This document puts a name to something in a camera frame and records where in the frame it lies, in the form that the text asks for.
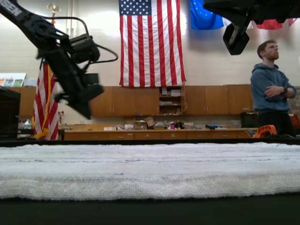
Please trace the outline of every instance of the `cable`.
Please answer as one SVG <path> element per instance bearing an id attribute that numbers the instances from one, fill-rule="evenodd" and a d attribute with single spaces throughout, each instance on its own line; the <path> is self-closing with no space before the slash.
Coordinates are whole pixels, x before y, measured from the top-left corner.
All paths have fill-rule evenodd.
<path id="1" fill-rule="evenodd" d="M 41 16 L 41 15 L 39 15 L 39 16 L 42 17 L 42 18 L 44 18 L 44 19 L 49 19 L 49 20 L 52 20 L 52 19 L 55 19 L 55 20 L 66 20 L 66 19 L 78 20 L 78 21 L 80 21 L 83 24 L 83 26 L 85 28 L 85 32 L 87 33 L 87 35 L 88 36 L 90 35 L 89 31 L 88 31 L 88 26 L 86 25 L 86 23 L 82 19 L 80 19 L 78 17 L 74 17 L 74 16 L 49 17 L 49 16 Z M 114 61 L 118 60 L 119 57 L 118 57 L 117 53 L 113 52 L 112 50 L 110 50 L 108 48 L 100 46 L 98 44 L 96 44 L 96 46 L 99 47 L 99 48 L 102 48 L 104 50 L 107 50 L 108 52 L 110 52 L 111 54 L 113 54 L 116 58 L 113 59 L 113 60 L 102 60 L 102 61 L 97 61 L 97 62 L 92 62 L 92 63 L 89 61 L 89 63 L 84 67 L 84 70 L 86 70 L 91 64 L 104 63 L 104 62 L 114 62 Z"/>
<path id="2" fill-rule="evenodd" d="M 86 23 L 82 19 L 80 19 L 78 17 L 74 17 L 74 16 L 48 17 L 48 16 L 42 16 L 42 15 L 39 15 L 39 16 L 42 17 L 42 18 L 44 18 L 44 19 L 48 19 L 48 20 L 68 20 L 68 19 L 70 19 L 70 20 L 78 20 L 78 21 L 80 21 L 83 24 L 83 26 L 85 28 L 85 32 L 88 35 L 90 35 L 89 31 L 88 31 L 88 26 L 86 25 Z"/>
<path id="3" fill-rule="evenodd" d="M 98 44 L 96 44 L 96 45 L 97 45 L 97 47 L 99 47 L 99 48 L 102 48 L 102 49 L 104 49 L 104 50 L 107 50 L 108 52 L 110 52 L 111 54 L 113 54 L 116 58 L 113 59 L 113 60 L 103 60 L 103 61 L 92 62 L 91 64 L 104 63 L 104 62 L 114 62 L 114 61 L 117 61 L 117 60 L 118 60 L 119 57 L 118 57 L 117 53 L 113 52 L 112 50 L 110 50 L 110 49 L 108 49 L 108 48 L 105 48 L 105 47 L 103 47 L 103 46 L 100 46 L 100 45 L 98 45 Z"/>

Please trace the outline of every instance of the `white towel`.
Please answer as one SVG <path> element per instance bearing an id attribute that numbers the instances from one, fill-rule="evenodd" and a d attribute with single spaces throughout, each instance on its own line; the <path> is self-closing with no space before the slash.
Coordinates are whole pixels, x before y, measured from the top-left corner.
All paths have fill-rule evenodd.
<path id="1" fill-rule="evenodd" d="M 0 198 L 216 198 L 300 191 L 300 146 L 266 143 L 0 148 Z"/>

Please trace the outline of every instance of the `orange object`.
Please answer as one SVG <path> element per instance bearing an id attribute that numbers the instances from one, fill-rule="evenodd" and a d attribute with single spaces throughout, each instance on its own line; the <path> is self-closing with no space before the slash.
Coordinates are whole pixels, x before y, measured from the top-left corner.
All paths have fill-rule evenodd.
<path id="1" fill-rule="evenodd" d="M 250 135 L 252 138 L 265 138 L 266 134 L 269 133 L 270 135 L 276 135 L 277 130 L 274 125 L 266 125 L 263 127 L 258 128 L 257 132 L 245 130 L 245 132 Z"/>
<path id="2" fill-rule="evenodd" d="M 290 119 L 294 128 L 300 128 L 300 122 L 297 114 L 290 115 Z"/>

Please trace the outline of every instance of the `wooden cupboard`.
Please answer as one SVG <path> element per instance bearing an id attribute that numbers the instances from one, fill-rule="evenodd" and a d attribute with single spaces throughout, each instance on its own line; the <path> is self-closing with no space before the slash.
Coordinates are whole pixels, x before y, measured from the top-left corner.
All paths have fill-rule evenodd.
<path id="1" fill-rule="evenodd" d="M 135 88 L 135 115 L 159 114 L 159 88 Z"/>
<path id="2" fill-rule="evenodd" d="M 240 115 L 253 110 L 249 84 L 186 86 L 186 115 Z"/>
<path id="3" fill-rule="evenodd" d="M 206 115 L 227 115 L 227 87 L 205 86 L 205 107 Z"/>
<path id="4" fill-rule="evenodd" d="M 186 86 L 186 115 L 206 114 L 205 86 Z"/>
<path id="5" fill-rule="evenodd" d="M 186 86 L 186 115 L 227 115 L 226 86 Z"/>
<path id="6" fill-rule="evenodd" d="M 158 88 L 106 86 L 103 94 L 90 101 L 94 117 L 159 114 Z"/>
<path id="7" fill-rule="evenodd" d="M 227 90 L 229 114 L 239 115 L 252 110 L 250 85 L 227 85 Z"/>
<path id="8" fill-rule="evenodd" d="M 36 87 L 8 88 L 21 94 L 19 117 L 31 118 L 36 96 Z"/>
<path id="9" fill-rule="evenodd" d="M 180 140 L 180 139 L 237 139 L 251 138 L 243 128 L 226 130 L 66 130 L 65 140 Z"/>
<path id="10" fill-rule="evenodd" d="M 222 86 L 174 86 L 180 89 L 178 97 L 162 96 L 161 88 L 126 88 L 105 86 L 104 93 L 91 100 L 93 117 L 156 116 L 162 111 L 180 109 L 190 116 L 240 115 L 253 110 L 249 84 Z M 20 117 L 31 118 L 35 87 L 10 88 L 21 93 Z M 176 105 L 161 106 L 160 101 L 174 101 Z"/>

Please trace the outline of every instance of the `man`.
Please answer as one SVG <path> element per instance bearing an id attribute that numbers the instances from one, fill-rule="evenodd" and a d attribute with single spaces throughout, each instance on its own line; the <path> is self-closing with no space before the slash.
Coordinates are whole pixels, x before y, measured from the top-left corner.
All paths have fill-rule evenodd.
<path id="1" fill-rule="evenodd" d="M 250 81 L 254 108 L 258 111 L 258 126 L 274 125 L 278 135 L 295 137 L 288 114 L 290 106 L 287 99 L 296 96 L 296 89 L 274 64 L 279 58 L 276 41 L 268 40 L 262 43 L 257 49 L 257 54 L 262 63 L 254 66 Z"/>

